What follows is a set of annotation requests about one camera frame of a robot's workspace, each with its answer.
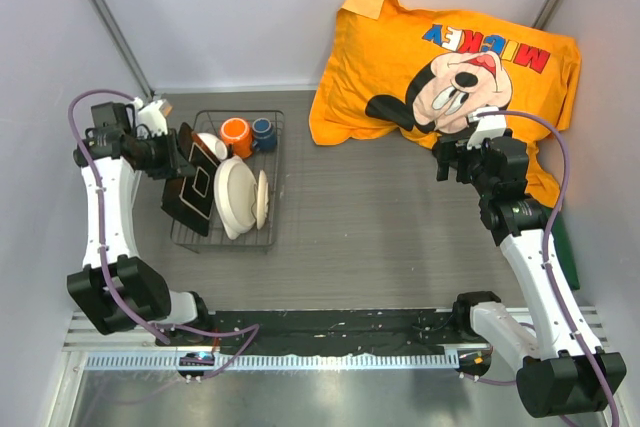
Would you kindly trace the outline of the square floral plate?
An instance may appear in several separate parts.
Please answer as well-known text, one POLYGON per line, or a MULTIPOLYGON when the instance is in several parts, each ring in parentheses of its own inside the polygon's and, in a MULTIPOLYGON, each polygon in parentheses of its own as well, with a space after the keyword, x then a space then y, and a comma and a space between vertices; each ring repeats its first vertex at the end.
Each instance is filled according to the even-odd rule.
POLYGON ((165 182, 161 209, 173 220, 206 237, 214 204, 213 182, 220 160, 185 122, 178 130, 178 146, 193 174, 165 182))

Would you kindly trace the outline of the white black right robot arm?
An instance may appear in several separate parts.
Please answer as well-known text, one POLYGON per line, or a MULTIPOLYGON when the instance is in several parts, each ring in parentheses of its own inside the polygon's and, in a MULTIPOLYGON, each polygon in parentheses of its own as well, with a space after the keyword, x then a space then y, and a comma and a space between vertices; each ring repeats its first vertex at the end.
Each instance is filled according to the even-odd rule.
POLYGON ((472 185, 480 218, 513 270, 533 323, 522 326, 492 292, 458 296, 451 327, 457 338, 484 338, 504 358, 526 411, 535 418, 610 410, 627 369, 622 356, 604 350, 577 306, 544 228, 548 217, 526 192, 529 157, 510 136, 478 143, 457 136, 434 147, 437 178, 472 185))

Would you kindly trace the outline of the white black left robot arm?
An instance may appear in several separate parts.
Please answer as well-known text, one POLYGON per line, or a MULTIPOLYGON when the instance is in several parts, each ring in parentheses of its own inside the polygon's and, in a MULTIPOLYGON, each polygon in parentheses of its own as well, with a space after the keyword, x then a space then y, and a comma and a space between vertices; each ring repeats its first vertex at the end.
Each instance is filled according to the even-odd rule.
POLYGON ((177 213, 179 191, 205 169, 193 155, 203 151, 187 125, 170 127, 170 104, 140 98, 91 108, 92 126, 70 125, 73 158, 87 196, 87 242, 81 271, 70 274, 69 295, 103 335, 142 327, 160 344, 205 344, 213 319, 201 296, 176 292, 145 262, 134 235, 133 206, 139 178, 162 180, 177 213))

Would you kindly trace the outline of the black wire dish rack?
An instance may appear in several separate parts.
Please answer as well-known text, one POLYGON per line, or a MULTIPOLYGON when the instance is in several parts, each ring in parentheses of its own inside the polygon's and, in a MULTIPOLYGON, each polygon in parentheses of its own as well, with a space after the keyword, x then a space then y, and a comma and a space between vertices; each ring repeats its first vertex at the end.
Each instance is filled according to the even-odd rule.
POLYGON ((202 110, 181 126, 196 173, 165 183, 175 244, 196 252, 273 244, 283 128, 280 110, 202 110))

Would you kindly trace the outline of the large white oval dish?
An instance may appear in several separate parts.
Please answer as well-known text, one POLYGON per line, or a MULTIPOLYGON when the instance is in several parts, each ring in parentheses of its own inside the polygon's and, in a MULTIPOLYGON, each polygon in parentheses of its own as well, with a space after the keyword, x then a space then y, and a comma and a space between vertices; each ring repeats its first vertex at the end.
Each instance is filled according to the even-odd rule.
POLYGON ((255 225, 256 177, 237 156, 223 161, 214 179, 214 198, 223 229, 230 240, 247 233, 255 225))

